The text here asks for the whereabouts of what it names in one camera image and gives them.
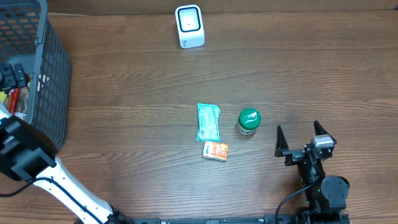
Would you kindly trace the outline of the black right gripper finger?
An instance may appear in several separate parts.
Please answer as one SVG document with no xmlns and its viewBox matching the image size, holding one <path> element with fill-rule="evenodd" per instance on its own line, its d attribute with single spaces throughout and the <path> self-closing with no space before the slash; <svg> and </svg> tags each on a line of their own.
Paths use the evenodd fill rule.
<svg viewBox="0 0 398 224">
<path fill-rule="evenodd" d="M 283 157 L 284 152 L 289 150 L 289 145 L 287 144 L 286 138 L 284 136 L 284 132 L 281 126 L 277 127 L 277 142 L 275 145 L 275 153 L 276 157 Z"/>
<path fill-rule="evenodd" d="M 329 134 L 318 121 L 314 121 L 313 125 L 314 125 L 316 136 L 322 135 L 322 134 Z M 335 144 L 336 144 L 337 143 L 336 139 L 333 136 L 331 136 L 331 137 L 333 138 L 333 140 L 335 141 Z"/>
</svg>

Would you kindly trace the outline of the green lid jar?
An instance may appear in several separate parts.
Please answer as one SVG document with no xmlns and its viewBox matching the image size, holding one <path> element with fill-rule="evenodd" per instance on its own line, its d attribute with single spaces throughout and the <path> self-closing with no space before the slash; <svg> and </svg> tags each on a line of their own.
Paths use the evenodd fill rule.
<svg viewBox="0 0 398 224">
<path fill-rule="evenodd" d="M 255 133 L 261 123 L 261 114 L 254 108 L 246 108 L 239 114 L 236 129 L 239 134 L 250 136 Z"/>
</svg>

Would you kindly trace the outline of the orange small box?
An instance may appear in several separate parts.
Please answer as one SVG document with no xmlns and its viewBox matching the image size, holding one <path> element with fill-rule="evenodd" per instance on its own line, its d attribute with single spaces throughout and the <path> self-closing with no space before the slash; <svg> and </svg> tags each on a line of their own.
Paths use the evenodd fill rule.
<svg viewBox="0 0 398 224">
<path fill-rule="evenodd" d="M 228 159 L 228 153 L 229 144 L 206 141 L 203 148 L 202 157 L 225 162 Z"/>
</svg>

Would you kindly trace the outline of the teal tissue packet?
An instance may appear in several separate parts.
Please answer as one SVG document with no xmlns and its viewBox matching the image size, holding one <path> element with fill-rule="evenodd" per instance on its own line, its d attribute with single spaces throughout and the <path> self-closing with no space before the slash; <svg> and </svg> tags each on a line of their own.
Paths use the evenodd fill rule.
<svg viewBox="0 0 398 224">
<path fill-rule="evenodd" d="M 197 142 L 220 142 L 219 118 L 221 110 L 217 105 L 197 104 L 198 131 Z"/>
</svg>

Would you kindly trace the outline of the red snack bar wrapper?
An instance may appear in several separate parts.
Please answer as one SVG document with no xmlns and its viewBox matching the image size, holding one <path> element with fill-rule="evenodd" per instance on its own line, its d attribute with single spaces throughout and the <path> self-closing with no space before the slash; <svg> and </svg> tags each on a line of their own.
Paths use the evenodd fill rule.
<svg viewBox="0 0 398 224">
<path fill-rule="evenodd" d="M 9 112 L 10 112 L 10 114 L 14 114 L 14 112 L 16 110 L 20 90 L 21 90 L 20 88 L 15 88 L 15 89 L 11 90 L 9 93 Z"/>
</svg>

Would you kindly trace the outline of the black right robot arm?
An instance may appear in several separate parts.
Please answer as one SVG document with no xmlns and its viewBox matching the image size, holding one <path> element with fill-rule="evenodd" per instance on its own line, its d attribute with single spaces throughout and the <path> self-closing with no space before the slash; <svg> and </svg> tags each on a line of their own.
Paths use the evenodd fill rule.
<svg viewBox="0 0 398 224">
<path fill-rule="evenodd" d="M 285 166 L 297 166 L 303 188 L 287 196 L 278 205 L 275 223 L 349 223 L 349 216 L 341 213 L 346 208 L 349 181 L 341 176 L 327 176 L 322 161 L 333 156 L 337 143 L 318 121 L 313 123 L 315 135 L 301 149 L 289 149 L 281 126 L 277 127 L 276 157 L 285 159 Z M 285 202 L 304 193 L 307 206 L 300 207 L 285 221 L 279 212 Z"/>
</svg>

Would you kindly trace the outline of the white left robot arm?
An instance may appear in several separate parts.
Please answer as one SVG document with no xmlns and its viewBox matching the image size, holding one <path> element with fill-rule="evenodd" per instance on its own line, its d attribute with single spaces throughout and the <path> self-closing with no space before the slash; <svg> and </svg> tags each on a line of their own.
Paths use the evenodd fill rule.
<svg viewBox="0 0 398 224">
<path fill-rule="evenodd" d="M 15 181 L 27 183 L 1 197 L 15 196 L 36 185 L 61 201 L 82 223 L 131 223 L 128 217 L 91 193 L 67 170 L 57 157 L 60 145 L 17 116 L 2 118 L 1 172 Z"/>
</svg>

